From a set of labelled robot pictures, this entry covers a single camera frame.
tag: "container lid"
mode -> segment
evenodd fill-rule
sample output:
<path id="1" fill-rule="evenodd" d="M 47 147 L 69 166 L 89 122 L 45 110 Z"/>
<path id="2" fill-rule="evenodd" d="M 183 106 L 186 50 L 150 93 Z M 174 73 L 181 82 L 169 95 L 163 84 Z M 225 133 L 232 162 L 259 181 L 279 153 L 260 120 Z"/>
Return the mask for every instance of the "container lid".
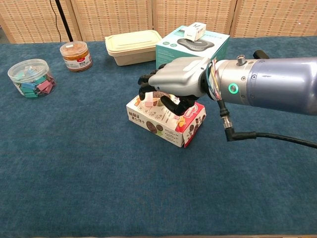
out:
<path id="1" fill-rule="evenodd" d="M 162 37 L 154 30 L 129 32 L 105 37 L 106 48 L 111 56 L 151 51 Z"/>
<path id="2" fill-rule="evenodd" d="M 73 42 L 68 42 L 64 45 L 62 45 L 59 48 L 60 53 L 63 56 L 66 57 L 71 57 L 71 56 L 78 56 L 85 51 L 87 51 L 88 47 L 86 42 L 83 41 L 73 41 Z"/>
<path id="3" fill-rule="evenodd" d="M 32 82 L 47 74 L 49 69 L 45 60 L 28 59 L 12 66 L 8 76 L 16 83 Z"/>

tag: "cookie box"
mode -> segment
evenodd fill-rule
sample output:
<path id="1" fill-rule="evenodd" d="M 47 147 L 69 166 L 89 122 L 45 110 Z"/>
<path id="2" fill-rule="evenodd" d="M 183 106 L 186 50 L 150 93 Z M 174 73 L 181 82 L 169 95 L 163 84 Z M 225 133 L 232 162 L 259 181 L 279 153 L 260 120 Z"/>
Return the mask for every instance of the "cookie box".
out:
<path id="1" fill-rule="evenodd" d="M 205 106 L 195 103 L 179 117 L 163 105 L 162 95 L 179 102 L 173 95 L 153 92 L 153 106 L 146 107 L 145 101 L 136 96 L 126 105 L 129 120 L 178 147 L 187 147 L 206 118 Z"/>

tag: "box lid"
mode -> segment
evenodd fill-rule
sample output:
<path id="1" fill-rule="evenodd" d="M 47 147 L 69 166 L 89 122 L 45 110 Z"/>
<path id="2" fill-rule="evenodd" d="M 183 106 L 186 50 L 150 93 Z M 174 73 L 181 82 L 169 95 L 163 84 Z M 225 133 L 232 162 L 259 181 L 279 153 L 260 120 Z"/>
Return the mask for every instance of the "box lid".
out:
<path id="1" fill-rule="evenodd" d="M 106 48 L 111 56 L 147 52 L 155 49 L 162 37 L 157 31 L 146 30 L 105 37 Z"/>

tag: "woven wall panel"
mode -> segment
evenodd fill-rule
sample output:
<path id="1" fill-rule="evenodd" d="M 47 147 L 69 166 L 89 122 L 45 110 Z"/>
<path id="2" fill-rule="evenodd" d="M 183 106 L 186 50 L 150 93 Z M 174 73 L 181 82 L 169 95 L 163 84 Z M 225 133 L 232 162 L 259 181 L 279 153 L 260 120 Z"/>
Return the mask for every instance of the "woven wall panel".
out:
<path id="1" fill-rule="evenodd" d="M 207 30 L 229 34 L 236 0 L 153 0 L 154 29 L 162 37 L 181 25 L 207 24 Z"/>
<path id="2" fill-rule="evenodd" d="M 72 4 L 84 41 L 153 28 L 150 0 L 72 0 Z"/>
<path id="3" fill-rule="evenodd" d="M 232 37 L 313 36 L 317 0 L 238 0 Z"/>
<path id="4" fill-rule="evenodd" d="M 65 0 L 60 0 L 72 37 L 77 40 Z M 52 6 L 57 14 L 61 40 L 68 42 L 67 32 L 55 1 Z M 49 0 L 0 0 L 0 24 L 11 43 L 59 42 L 55 15 Z"/>

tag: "robotic hand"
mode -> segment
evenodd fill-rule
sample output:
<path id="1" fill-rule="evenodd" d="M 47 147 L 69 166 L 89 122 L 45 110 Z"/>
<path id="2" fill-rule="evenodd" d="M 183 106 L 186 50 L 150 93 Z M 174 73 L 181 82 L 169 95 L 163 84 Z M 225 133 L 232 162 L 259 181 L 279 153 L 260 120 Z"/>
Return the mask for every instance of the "robotic hand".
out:
<path id="1" fill-rule="evenodd" d="M 139 78 L 139 97 L 161 91 L 177 96 L 179 104 L 162 96 L 162 103 L 181 116 L 195 100 L 208 95 L 217 101 L 227 141 L 268 137 L 317 148 L 292 137 L 257 132 L 235 132 L 225 102 L 292 113 L 317 115 L 317 58 L 269 59 L 262 51 L 254 59 L 210 60 L 177 58 Z"/>

